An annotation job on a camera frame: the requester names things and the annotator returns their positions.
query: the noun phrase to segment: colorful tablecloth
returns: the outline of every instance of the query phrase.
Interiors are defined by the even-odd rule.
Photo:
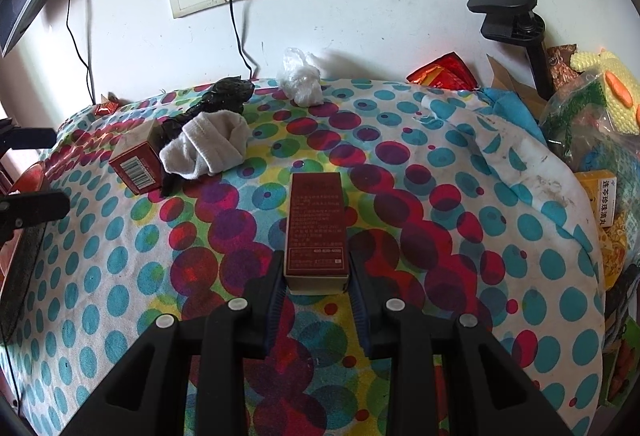
[[[244,113],[248,159],[169,199],[134,196],[110,153],[121,134],[187,109],[208,86],[101,119],[87,110],[61,127],[47,167],[72,210],[47,226],[10,347],[36,432],[58,434],[160,313],[206,315],[265,272],[284,247],[291,173],[340,171],[350,243],[368,271],[425,313],[476,314],[585,434],[602,377],[604,290],[591,209],[568,168],[479,92],[329,80],[325,103],[307,110],[274,80],[257,86]],[[6,373],[4,352],[0,364]],[[245,363],[251,434],[384,434],[389,372],[363,355],[347,295],[289,296],[271,355]]]

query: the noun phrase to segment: white plastic bag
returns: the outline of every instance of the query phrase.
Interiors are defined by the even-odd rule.
[[[282,67],[278,82],[287,98],[300,107],[311,107],[323,102],[320,71],[311,65],[308,55],[299,49],[287,48]]]

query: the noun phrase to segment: barcode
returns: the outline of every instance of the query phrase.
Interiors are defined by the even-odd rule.
[[[120,167],[138,190],[156,183],[156,180],[149,174],[149,171],[146,170],[145,165],[142,164],[142,161],[137,156],[122,162]]]

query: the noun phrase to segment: red box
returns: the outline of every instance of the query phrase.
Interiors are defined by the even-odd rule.
[[[346,290],[349,259],[340,173],[292,175],[284,275],[292,294]]]
[[[127,131],[109,159],[116,174],[137,196],[162,186],[160,127],[156,120],[150,120]]]

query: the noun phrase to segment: metal rivet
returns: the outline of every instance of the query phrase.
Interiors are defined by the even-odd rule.
[[[249,303],[246,301],[246,299],[243,299],[242,297],[231,299],[228,302],[229,309],[233,311],[244,310],[248,305]]]
[[[156,319],[156,326],[162,329],[170,328],[174,325],[175,318],[173,315],[160,315]]]
[[[402,299],[389,299],[386,302],[386,309],[389,311],[402,311],[404,310],[404,301]]]
[[[460,315],[460,318],[458,319],[458,321],[465,328],[474,328],[478,326],[478,319],[471,313],[465,313],[464,315]]]

